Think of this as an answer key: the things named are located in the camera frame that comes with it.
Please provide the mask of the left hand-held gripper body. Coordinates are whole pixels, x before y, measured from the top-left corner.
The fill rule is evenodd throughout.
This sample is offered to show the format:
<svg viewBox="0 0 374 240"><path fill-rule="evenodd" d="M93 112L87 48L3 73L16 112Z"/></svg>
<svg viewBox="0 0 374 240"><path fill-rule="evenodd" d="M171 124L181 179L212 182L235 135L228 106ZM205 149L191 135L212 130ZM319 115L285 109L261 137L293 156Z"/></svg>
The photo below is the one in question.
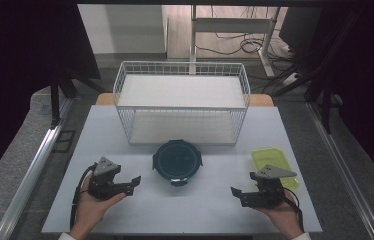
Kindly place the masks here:
<svg viewBox="0 0 374 240"><path fill-rule="evenodd" d="M99 200L109 200L119 193L125 193L126 189L123 184L113 182L115 175L120 171L120 165L102 157L91 176L88 193Z"/></svg>

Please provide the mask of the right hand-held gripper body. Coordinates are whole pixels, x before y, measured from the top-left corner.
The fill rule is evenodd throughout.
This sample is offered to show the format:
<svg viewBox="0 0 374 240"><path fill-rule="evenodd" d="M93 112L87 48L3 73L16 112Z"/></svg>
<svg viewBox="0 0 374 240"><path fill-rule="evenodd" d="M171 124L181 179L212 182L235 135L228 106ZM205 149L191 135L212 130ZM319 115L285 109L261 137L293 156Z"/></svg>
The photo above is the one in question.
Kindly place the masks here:
<svg viewBox="0 0 374 240"><path fill-rule="evenodd" d="M265 165L249 176L256 181L257 193L253 193L248 203L252 208L275 208L285 197L282 178L295 177L296 173L273 165Z"/></svg>

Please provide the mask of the green plastic container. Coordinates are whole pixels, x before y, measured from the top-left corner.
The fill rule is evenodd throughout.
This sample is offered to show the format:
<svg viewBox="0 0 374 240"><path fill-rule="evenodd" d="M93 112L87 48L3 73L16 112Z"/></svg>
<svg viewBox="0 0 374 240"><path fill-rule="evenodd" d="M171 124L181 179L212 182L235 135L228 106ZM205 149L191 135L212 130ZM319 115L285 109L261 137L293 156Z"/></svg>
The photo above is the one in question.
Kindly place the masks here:
<svg viewBox="0 0 374 240"><path fill-rule="evenodd" d="M260 170L266 165L272 165L291 171L290 164L284 152L279 148L273 147L254 150L251 153L251 157L256 170ZM298 189L300 186L299 181L295 177L283 177L280 181L283 187L290 190Z"/></svg>

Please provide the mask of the person's left hand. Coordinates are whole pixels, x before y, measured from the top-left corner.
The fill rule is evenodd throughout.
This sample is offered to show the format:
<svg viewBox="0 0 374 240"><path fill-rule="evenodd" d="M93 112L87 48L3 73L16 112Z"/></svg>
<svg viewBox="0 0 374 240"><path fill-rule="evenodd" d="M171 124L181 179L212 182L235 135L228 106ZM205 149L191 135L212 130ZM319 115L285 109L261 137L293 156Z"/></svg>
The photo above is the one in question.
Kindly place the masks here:
<svg viewBox="0 0 374 240"><path fill-rule="evenodd" d="M126 197L125 193L120 193L105 201L97 200L88 193L90 179L91 174L85 178L82 184L75 222L69 232L69 236L74 240L85 240L93 228L103 219L106 211Z"/></svg>

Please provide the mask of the person's right hand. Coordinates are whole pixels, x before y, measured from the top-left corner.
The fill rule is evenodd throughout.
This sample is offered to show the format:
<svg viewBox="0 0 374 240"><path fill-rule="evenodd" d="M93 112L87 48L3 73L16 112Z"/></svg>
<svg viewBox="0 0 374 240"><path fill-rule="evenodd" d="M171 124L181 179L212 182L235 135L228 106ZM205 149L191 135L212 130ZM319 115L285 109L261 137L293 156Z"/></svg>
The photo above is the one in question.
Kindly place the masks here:
<svg viewBox="0 0 374 240"><path fill-rule="evenodd" d="M257 211L265 214L286 240L304 233L294 208L285 202L276 208L257 208Z"/></svg>

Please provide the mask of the dark round lidded container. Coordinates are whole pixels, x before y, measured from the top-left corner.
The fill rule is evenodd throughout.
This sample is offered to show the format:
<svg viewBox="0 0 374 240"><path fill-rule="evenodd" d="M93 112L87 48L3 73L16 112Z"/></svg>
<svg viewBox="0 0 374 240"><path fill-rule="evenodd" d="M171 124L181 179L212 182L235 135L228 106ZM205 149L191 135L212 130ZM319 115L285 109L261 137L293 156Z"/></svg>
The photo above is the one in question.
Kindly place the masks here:
<svg viewBox="0 0 374 240"><path fill-rule="evenodd" d="M203 165L201 152L184 140L168 141L158 148L152 159L152 168L175 187L186 185Z"/></svg>

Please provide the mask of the wooden board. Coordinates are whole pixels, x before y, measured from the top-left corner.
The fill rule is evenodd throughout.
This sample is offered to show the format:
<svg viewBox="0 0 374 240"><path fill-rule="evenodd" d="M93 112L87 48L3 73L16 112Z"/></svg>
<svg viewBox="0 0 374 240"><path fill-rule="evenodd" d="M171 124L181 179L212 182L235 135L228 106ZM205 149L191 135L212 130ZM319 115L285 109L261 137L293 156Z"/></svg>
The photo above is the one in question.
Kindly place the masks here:
<svg viewBox="0 0 374 240"><path fill-rule="evenodd" d="M102 93L96 100L97 105L113 105L113 94ZM251 94L250 103L251 107L274 107L272 98L267 94Z"/></svg>

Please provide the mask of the white power strip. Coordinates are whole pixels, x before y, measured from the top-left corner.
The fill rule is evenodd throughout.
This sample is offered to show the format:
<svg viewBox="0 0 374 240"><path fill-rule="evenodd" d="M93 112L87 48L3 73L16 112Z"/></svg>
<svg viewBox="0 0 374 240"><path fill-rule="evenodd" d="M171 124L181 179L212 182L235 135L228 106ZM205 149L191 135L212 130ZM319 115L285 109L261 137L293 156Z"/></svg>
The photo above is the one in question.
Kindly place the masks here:
<svg viewBox="0 0 374 240"><path fill-rule="evenodd" d="M300 77L300 75L298 73L292 73L290 76L288 76L283 81L283 85L288 86L288 85L292 84L293 82L295 82L299 77Z"/></svg>

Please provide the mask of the dark curtain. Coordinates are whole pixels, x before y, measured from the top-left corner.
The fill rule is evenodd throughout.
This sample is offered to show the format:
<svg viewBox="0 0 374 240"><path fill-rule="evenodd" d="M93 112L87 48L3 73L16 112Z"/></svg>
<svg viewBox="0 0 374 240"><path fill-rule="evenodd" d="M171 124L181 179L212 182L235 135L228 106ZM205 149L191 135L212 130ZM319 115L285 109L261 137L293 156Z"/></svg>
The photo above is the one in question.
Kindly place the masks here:
<svg viewBox="0 0 374 240"><path fill-rule="evenodd" d="M360 14L342 42L328 72L311 83L306 99L318 96L327 80L343 104L339 114L350 132L374 162L374 0L358 0L354 6L323 8L316 30L321 40L341 29L352 10Z"/></svg>
<svg viewBox="0 0 374 240"><path fill-rule="evenodd" d="M0 0L0 160L32 95L63 77L100 77L78 1Z"/></svg>

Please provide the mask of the aluminium rail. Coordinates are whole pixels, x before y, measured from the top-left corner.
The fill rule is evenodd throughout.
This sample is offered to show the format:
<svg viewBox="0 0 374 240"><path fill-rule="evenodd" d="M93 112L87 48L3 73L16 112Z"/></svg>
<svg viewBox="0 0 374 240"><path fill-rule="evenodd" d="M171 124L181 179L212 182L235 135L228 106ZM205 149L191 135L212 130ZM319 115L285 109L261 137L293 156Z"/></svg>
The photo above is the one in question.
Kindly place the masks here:
<svg viewBox="0 0 374 240"><path fill-rule="evenodd" d="M61 119L55 127L50 128L43 138L25 176L23 177L12 201L9 204L3 218L0 221L0 240L9 240L17 223L23 213L23 210L33 192L33 189L43 171L47 159L53 149L55 142L66 121L68 112L72 106L71 99L65 99L58 108Z"/></svg>
<svg viewBox="0 0 374 240"><path fill-rule="evenodd" d="M329 152L329 155L340 175L340 178L342 179L343 185L345 186L351 198L351 201L353 202L353 205L355 206L355 209L357 210L358 215L360 216L364 224L369 237L371 238L371 240L374 240L374 211L370 203L359 188L334 138L321 123L322 116L318 111L318 107L313 103L306 103L306 107L322 138L324 145Z"/></svg>

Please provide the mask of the white metal desk frame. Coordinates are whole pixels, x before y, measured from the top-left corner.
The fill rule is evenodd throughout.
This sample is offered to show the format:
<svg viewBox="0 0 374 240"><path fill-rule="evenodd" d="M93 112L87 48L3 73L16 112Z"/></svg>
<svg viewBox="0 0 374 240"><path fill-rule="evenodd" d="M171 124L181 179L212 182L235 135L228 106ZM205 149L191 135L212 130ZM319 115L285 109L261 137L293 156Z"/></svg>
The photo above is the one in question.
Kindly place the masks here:
<svg viewBox="0 0 374 240"><path fill-rule="evenodd" d="M197 33L240 33L240 34L263 34L262 46L258 49L258 55L265 73L268 77L275 74L268 58L268 48L277 24L281 8L277 7L270 18L199 18L197 17L197 6L191 6L191 44L189 50L189 61L196 61L196 34Z"/></svg>

